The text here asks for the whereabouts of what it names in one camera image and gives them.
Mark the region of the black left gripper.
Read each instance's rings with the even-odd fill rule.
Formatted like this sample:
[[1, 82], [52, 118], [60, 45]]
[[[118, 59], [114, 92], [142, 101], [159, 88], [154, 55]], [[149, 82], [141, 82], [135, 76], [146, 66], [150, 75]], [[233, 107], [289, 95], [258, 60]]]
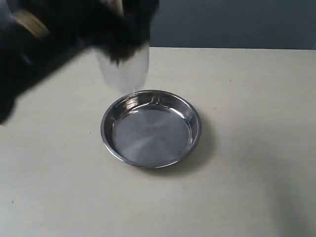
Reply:
[[111, 62], [127, 61], [149, 43], [158, 0], [87, 0], [86, 3], [76, 31]]

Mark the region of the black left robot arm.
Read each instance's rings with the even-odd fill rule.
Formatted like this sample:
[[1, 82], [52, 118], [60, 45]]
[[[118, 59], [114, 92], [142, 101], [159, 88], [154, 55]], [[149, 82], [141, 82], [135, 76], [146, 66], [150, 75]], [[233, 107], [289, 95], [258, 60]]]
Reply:
[[111, 62], [133, 57], [150, 41], [157, 0], [20, 0], [0, 3], [0, 121], [15, 101], [84, 49]]

